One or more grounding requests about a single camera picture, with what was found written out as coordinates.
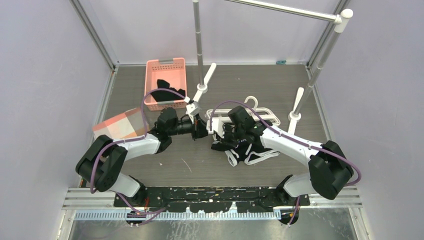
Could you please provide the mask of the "black boxer briefs white trim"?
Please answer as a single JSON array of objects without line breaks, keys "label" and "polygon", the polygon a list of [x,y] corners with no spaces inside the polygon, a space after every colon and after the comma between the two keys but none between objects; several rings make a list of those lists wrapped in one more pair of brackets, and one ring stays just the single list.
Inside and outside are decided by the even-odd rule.
[{"label": "black boxer briefs white trim", "polygon": [[237,166],[240,162],[248,166],[255,165],[280,155],[280,152],[277,150],[264,148],[261,145],[247,143],[246,141],[241,141],[236,146],[231,146],[215,140],[211,145],[211,149],[224,152],[232,167]]}]

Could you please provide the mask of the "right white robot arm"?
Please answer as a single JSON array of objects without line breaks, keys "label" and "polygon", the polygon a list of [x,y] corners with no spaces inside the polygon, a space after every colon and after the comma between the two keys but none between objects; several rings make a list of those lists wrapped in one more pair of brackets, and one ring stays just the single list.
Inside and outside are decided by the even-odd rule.
[{"label": "right white robot arm", "polygon": [[251,144],[287,155],[307,167],[307,173],[289,175],[278,185],[277,198],[283,205],[314,193],[333,200],[356,172],[334,141],[319,143],[295,136],[269,121],[255,120],[242,106],[230,110],[228,117],[230,122],[224,123],[224,134],[218,140],[225,150]]}]

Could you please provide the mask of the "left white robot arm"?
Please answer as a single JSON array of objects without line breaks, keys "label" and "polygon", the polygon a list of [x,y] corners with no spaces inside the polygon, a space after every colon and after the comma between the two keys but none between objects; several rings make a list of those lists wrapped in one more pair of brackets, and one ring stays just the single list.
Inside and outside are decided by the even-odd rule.
[{"label": "left white robot arm", "polygon": [[144,185],[121,172],[125,161],[144,155],[165,151],[172,143],[172,136],[190,134],[192,139],[208,136],[207,123],[197,113],[181,118],[174,108],[160,112],[154,127],[142,137],[113,140],[100,135],[91,144],[75,171],[90,183],[92,191],[113,191],[126,196],[133,206],[141,206],[146,200]]}]

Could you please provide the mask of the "small teal clip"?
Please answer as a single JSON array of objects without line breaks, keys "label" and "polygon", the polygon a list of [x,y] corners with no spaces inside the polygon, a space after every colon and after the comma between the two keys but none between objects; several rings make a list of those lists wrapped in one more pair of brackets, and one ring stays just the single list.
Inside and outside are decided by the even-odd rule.
[{"label": "small teal clip", "polygon": [[285,65],[286,64],[286,60],[279,60],[276,62],[277,65]]}]

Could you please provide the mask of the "black garment in basket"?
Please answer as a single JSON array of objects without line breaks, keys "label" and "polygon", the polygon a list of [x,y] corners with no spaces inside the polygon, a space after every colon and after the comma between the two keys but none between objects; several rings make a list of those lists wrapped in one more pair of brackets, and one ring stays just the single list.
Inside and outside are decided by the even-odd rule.
[{"label": "black garment in basket", "polygon": [[160,90],[152,92],[150,95],[156,102],[167,102],[183,100],[186,97],[184,89],[176,89],[171,87],[171,84],[164,79],[157,79],[157,88]]}]

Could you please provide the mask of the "pink plastic basket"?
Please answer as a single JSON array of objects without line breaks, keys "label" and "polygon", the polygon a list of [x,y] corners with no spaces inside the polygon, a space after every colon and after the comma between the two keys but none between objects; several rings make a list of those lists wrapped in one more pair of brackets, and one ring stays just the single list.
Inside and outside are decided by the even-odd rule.
[{"label": "pink plastic basket", "polygon": [[150,111],[164,108],[184,109],[187,96],[186,63],[183,57],[171,60],[149,60],[145,71],[144,99]]}]

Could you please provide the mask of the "pink checked cloth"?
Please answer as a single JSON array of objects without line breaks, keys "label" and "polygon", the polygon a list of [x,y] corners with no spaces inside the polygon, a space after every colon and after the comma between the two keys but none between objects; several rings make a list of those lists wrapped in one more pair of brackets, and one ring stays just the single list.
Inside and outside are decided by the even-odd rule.
[{"label": "pink checked cloth", "polygon": [[139,107],[115,115],[92,127],[95,138],[106,135],[112,139],[140,137],[149,130],[149,125],[143,122]]}]

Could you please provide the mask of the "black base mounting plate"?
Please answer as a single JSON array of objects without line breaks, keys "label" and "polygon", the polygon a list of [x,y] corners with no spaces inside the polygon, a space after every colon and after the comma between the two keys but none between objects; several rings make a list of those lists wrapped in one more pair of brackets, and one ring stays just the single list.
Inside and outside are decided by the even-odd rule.
[{"label": "black base mounting plate", "polygon": [[296,200],[283,196],[271,186],[226,187],[146,187],[138,196],[126,199],[134,208],[170,213],[228,212],[234,205],[237,213],[266,213],[276,207],[295,206]]}]

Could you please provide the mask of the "silver clothes rack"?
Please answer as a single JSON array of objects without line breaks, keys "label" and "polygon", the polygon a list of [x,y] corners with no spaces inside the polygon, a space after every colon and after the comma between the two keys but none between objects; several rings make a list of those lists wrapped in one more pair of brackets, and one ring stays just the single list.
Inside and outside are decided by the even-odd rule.
[{"label": "silver clothes rack", "polygon": [[[289,126],[288,133],[294,134],[297,123],[300,121],[301,109],[309,95],[313,91],[315,84],[327,62],[337,40],[348,25],[349,20],[353,17],[352,9],[345,8],[339,14],[323,13],[313,10],[301,9],[276,3],[263,2],[259,0],[238,0],[237,4],[244,6],[252,6],[256,8],[282,12],[286,14],[301,16],[310,19],[316,19],[333,24],[332,31],[326,41],[326,45],[317,62],[310,70],[310,80],[306,87],[300,87],[297,90],[292,111],[288,114]],[[196,38],[196,54],[197,66],[199,73],[199,83],[194,97],[202,97],[208,90],[208,83],[217,67],[212,62],[207,73],[203,72],[203,49],[202,49],[202,32],[201,32],[201,16],[200,2],[193,1],[195,38]],[[246,63],[262,63],[265,58],[274,55],[279,57],[290,57],[289,47],[301,47],[302,36],[297,35],[297,31],[282,30],[282,27],[296,27],[296,24],[288,22],[284,19],[282,22],[276,21],[272,26],[267,27],[265,24],[255,22],[256,17],[253,12],[243,9],[239,14],[231,15],[230,24],[224,27],[224,32],[228,33],[226,37],[219,37],[219,44],[213,45],[212,51],[214,56],[219,59],[223,58],[228,63],[230,57],[236,59],[241,58]]]}]

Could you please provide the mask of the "aluminium frame post right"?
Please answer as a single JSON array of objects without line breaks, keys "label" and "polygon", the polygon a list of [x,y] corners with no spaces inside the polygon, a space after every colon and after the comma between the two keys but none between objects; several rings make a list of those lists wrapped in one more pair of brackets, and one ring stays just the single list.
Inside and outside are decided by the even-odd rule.
[{"label": "aluminium frame post right", "polygon": [[[338,0],[337,4],[334,8],[333,13],[340,14],[342,10],[344,10],[346,7],[348,7],[350,4],[350,0]],[[333,28],[332,23],[327,23],[324,31],[320,35],[320,38],[317,42],[317,45],[315,46],[311,57],[309,58],[309,61],[307,62],[306,66],[308,70],[312,70],[315,63],[318,61],[318,57],[323,51],[324,46],[326,45],[326,42],[331,34]]]}]

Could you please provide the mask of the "aluminium frame post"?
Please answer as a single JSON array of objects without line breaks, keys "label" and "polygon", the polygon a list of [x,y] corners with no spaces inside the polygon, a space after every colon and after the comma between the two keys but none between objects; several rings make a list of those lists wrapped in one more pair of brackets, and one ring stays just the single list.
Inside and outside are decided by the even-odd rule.
[{"label": "aluminium frame post", "polygon": [[117,68],[120,63],[107,34],[89,0],[70,0],[82,24],[94,41],[97,49],[111,69]]},{"label": "aluminium frame post", "polygon": [[[344,10],[346,7],[348,7],[350,4],[350,0],[338,0],[337,4],[334,8],[333,13],[340,14],[342,10]],[[317,42],[317,45],[315,46],[311,57],[309,58],[309,61],[307,62],[306,66],[308,70],[312,70],[315,63],[318,61],[318,57],[323,51],[324,46],[326,45],[326,42],[331,34],[333,28],[332,23],[327,23],[324,31],[320,35],[320,38]]]}]

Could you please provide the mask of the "aluminium frame post left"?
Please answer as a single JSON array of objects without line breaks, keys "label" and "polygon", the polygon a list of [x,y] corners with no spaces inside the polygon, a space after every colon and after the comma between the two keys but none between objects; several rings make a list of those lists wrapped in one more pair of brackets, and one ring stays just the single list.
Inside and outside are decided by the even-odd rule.
[{"label": "aluminium frame post left", "polygon": [[89,0],[70,0],[82,24],[94,41],[97,49],[111,69],[117,68],[120,63],[107,34]]}]

